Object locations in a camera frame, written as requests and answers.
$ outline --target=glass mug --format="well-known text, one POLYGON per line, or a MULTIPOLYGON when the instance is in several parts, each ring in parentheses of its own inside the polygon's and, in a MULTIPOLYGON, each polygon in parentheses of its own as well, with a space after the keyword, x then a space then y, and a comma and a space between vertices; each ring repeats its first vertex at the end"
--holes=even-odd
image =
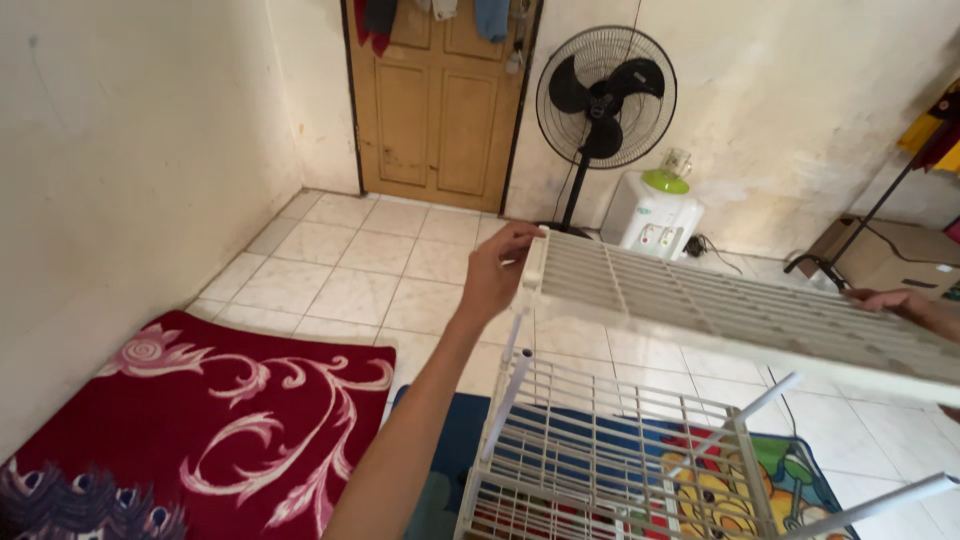
POLYGON ((682 148, 671 148, 668 150, 666 156, 663 158, 663 162, 660 164, 661 170, 669 171, 677 175, 677 178, 683 178, 690 174, 690 169, 692 168, 693 162, 690 161, 690 153, 682 148))

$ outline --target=white tile floor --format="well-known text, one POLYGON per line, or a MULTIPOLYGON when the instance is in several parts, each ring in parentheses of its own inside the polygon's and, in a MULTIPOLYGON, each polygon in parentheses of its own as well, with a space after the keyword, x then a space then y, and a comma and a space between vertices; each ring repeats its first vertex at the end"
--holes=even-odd
MULTIPOLYGON (((468 254, 504 223, 489 214, 394 197, 303 192, 188 311, 247 331, 393 346, 392 401, 437 345, 460 299, 468 254)), ((802 277, 784 275, 780 261, 723 257, 748 277, 804 284, 802 277)), ((715 254, 686 262, 735 273, 715 254)), ((511 321, 504 313, 484 331, 459 391, 492 392, 511 321)), ((596 375, 731 405, 745 405, 774 383, 765 367, 738 358, 547 313, 524 321, 517 346, 596 375)), ((779 380, 786 374, 773 375, 779 380)), ((960 474, 960 426, 934 404, 812 379, 786 400, 799 436, 810 443, 845 506, 932 472, 960 474)), ((748 426, 792 432, 782 401, 748 426)), ((941 495, 871 518, 857 531, 864 540, 960 538, 958 504, 960 492, 941 495)))

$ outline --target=door frame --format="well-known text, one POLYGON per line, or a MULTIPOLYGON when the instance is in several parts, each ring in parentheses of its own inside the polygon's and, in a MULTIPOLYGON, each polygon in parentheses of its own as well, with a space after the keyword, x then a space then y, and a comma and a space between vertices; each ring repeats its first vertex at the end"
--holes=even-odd
MULTIPOLYGON (((510 143, 510 156, 507 157, 507 178, 504 180, 503 194, 500 196, 500 215, 503 215, 503 210, 507 206, 507 193, 510 192, 510 180, 514 175, 516 142, 520 136, 520 122, 523 120, 524 105, 527 101, 527 88, 530 84, 530 68, 533 66, 533 57, 537 50, 537 36, 540 34, 540 16, 543 14, 543 4, 547 1, 548 0, 540 0, 537 2, 537 7, 533 13, 533 26, 530 30, 530 34, 527 36, 530 46, 527 49, 529 51, 527 54, 528 58, 524 59, 523 62, 523 83, 520 85, 520 101, 516 107, 514 138, 510 143)), ((350 90, 350 114, 353 118, 353 155, 356 157, 357 162, 357 181, 360 187, 360 194, 363 195, 367 193, 367 190, 364 189, 363 186, 363 167, 360 166, 360 128, 357 124, 356 92, 354 92, 353 88, 353 59, 350 55, 350 28, 347 19, 347 9, 352 8, 352 2, 350 2, 348 5, 347 0, 340 0, 340 18, 344 30, 344 49, 347 52, 347 83, 350 90)))

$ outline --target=hanging clothes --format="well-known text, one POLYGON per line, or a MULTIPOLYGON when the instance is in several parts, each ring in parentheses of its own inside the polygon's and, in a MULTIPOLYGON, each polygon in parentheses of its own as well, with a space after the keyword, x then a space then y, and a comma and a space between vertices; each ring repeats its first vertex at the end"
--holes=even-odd
POLYGON ((390 45, 394 28, 396 0, 353 0, 353 19, 356 22, 357 42, 363 46, 369 38, 371 49, 378 57, 390 45))
POLYGON ((433 16, 447 20, 457 16, 457 0, 433 0, 433 16))
POLYGON ((915 155, 912 167, 923 168, 927 172, 931 169, 946 170, 960 174, 960 80, 955 81, 947 92, 937 100, 936 105, 930 108, 920 118, 907 128, 897 145, 911 155, 915 155), (916 156, 940 126, 948 122, 950 126, 939 133, 920 156, 916 156))
POLYGON ((490 43, 503 43, 507 38, 510 0, 476 0, 473 6, 477 35, 490 43))

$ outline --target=yellow cloth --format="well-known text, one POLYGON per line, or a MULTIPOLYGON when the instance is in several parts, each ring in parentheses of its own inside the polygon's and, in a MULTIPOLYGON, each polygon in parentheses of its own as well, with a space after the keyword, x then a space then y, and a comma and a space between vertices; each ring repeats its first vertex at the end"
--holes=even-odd
MULTIPOLYGON (((956 91, 960 88, 960 80, 954 82, 947 89, 947 93, 956 91)), ((934 118, 926 112, 920 115, 920 118, 907 128, 906 132, 900 137, 897 146, 904 152, 909 152, 911 156, 916 156, 920 148, 924 146, 927 139, 937 131, 943 120, 934 118)), ((949 171, 954 174, 960 174, 960 144, 954 146, 944 155, 944 158, 933 166, 934 169, 949 171)))

